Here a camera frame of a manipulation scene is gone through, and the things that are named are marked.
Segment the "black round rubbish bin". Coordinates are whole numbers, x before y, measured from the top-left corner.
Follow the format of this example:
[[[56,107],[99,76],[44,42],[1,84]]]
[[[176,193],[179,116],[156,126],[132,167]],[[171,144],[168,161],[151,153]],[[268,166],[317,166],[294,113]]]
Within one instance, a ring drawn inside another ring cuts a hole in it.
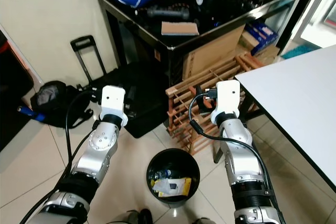
[[[155,170],[162,169],[170,169],[170,179],[184,177],[190,177],[192,179],[191,190],[187,197],[159,198],[158,194],[151,190],[150,185],[151,181],[153,181],[151,175]],[[145,181],[151,195],[153,195],[154,198],[171,209],[176,209],[177,207],[184,205],[187,200],[195,195],[200,184],[200,169],[194,157],[190,153],[179,148],[169,148],[160,151],[151,159],[146,169]]]

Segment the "wooden wine rack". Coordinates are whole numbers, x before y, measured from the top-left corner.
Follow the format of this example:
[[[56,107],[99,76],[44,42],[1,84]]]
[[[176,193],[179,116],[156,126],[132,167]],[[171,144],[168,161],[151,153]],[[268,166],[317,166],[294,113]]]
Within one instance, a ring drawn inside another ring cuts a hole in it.
[[[212,140],[199,136],[189,124],[187,106],[195,96],[195,86],[203,89],[215,88],[217,82],[231,80],[236,74],[257,70],[265,65],[248,53],[239,53],[233,59],[216,63],[208,70],[166,89],[169,98],[166,130],[177,146],[195,155],[212,144]]]

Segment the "black backpack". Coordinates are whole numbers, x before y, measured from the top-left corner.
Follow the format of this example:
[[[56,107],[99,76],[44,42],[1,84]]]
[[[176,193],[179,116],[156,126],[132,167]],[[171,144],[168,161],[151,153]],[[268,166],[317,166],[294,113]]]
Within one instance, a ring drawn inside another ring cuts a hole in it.
[[[73,129],[93,116],[93,110],[88,107],[89,100],[84,97],[75,100],[81,93],[81,90],[61,81],[46,82],[31,97],[31,107],[46,116],[42,123]]]

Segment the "brown cardboard sheet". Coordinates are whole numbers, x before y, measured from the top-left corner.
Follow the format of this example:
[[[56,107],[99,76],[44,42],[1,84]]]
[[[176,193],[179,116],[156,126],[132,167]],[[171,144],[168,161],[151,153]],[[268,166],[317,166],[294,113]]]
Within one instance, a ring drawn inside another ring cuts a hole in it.
[[[223,59],[228,59],[235,52],[238,40],[244,32],[245,25],[226,33],[185,56],[182,79],[200,73]]]

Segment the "black trolley case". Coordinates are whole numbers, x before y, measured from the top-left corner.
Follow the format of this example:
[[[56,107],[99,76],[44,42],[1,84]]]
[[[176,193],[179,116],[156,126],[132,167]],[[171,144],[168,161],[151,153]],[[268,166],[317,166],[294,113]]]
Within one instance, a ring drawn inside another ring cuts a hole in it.
[[[141,138],[154,130],[167,119],[168,97],[165,90],[168,85],[167,76],[160,71],[160,66],[151,62],[132,62],[107,71],[93,36],[86,35],[74,39],[70,46],[75,52],[89,83],[84,89],[101,90],[107,85],[121,87],[125,90],[124,112],[128,116],[125,130],[134,138]],[[82,60],[80,51],[88,47],[99,61],[103,75],[93,79]]]

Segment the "brown book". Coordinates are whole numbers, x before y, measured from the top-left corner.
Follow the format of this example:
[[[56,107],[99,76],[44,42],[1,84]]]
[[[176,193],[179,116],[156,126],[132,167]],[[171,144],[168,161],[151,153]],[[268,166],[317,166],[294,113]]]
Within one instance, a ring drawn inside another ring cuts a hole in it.
[[[161,22],[163,36],[199,36],[198,26],[193,22]]]

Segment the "black glass table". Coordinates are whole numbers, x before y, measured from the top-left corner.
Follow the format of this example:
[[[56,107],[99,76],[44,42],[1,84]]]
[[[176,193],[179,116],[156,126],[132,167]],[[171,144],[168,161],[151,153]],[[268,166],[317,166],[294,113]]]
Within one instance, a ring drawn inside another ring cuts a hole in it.
[[[117,53],[117,64],[124,66],[128,63],[119,35],[119,29],[124,27],[135,39],[145,42],[159,52],[161,64],[166,71],[169,83],[173,85],[183,80],[183,63],[187,54],[250,21],[276,15],[289,8],[293,1],[307,4],[309,0],[267,0],[256,8],[235,12],[234,16],[225,18],[217,26],[200,21],[199,35],[197,36],[163,36],[159,21],[139,17],[135,15],[134,9],[116,0],[98,0],[98,3],[103,15],[107,18],[108,33]]]

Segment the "dark furniture with red edge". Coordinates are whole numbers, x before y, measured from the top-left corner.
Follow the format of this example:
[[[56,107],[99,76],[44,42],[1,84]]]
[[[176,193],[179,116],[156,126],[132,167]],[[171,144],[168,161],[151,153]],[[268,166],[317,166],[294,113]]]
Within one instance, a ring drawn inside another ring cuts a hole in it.
[[[26,105],[23,97],[33,88],[34,82],[5,32],[1,33],[0,44],[0,147],[4,149],[30,120],[17,108]]]

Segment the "blue printed box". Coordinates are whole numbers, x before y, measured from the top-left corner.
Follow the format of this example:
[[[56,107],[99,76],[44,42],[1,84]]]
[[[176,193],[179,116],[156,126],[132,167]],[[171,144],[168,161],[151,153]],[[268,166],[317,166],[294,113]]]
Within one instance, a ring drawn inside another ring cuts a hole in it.
[[[277,39],[278,32],[272,30],[265,23],[253,21],[245,25],[240,42],[250,51],[250,54],[254,55],[266,49]]]

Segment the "white table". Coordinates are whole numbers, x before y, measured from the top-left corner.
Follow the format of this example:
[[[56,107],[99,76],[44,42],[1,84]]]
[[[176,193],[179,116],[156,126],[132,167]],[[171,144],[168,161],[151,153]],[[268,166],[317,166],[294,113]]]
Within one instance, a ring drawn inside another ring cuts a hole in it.
[[[235,79],[336,193],[336,45]]]

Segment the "clear plastic bottle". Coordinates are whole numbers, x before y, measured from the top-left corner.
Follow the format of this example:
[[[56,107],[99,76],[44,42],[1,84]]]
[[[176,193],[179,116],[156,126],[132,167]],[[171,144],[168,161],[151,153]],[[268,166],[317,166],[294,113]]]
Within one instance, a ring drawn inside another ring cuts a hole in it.
[[[170,169],[162,169],[162,170],[155,170],[154,173],[151,175],[153,180],[162,180],[171,178],[171,171]]]

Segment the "black cylindrical torch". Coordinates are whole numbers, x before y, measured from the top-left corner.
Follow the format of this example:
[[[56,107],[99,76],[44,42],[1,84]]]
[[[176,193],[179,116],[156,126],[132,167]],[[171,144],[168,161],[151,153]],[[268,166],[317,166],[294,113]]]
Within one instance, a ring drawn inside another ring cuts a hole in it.
[[[184,6],[177,7],[158,7],[153,6],[146,10],[149,18],[172,18],[188,20],[191,18],[189,8]]]

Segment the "yellow white packet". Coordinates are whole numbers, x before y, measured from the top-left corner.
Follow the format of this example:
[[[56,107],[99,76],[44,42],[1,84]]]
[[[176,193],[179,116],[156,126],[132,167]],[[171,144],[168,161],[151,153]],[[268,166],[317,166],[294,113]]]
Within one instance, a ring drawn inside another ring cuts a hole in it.
[[[159,198],[187,197],[191,190],[192,179],[190,177],[170,179],[161,178],[151,181],[150,188],[157,193]]]

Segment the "teal mat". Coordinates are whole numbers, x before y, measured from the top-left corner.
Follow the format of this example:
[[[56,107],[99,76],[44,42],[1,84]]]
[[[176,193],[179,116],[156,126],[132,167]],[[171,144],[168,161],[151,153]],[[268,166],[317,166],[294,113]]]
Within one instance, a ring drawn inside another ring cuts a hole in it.
[[[299,46],[296,46],[294,49],[291,49],[285,54],[281,55],[281,58],[290,59],[290,58],[294,58],[295,56],[303,55],[303,54],[312,52],[317,49],[321,49],[321,47],[315,46],[314,44],[311,44],[310,42],[304,42],[304,44],[300,44]]]

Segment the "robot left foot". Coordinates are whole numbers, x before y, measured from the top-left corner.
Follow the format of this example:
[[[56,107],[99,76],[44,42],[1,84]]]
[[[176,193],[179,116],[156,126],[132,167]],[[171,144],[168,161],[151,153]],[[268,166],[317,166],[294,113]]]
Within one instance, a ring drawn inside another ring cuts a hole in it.
[[[149,209],[128,210],[113,224],[153,224],[153,215]]]

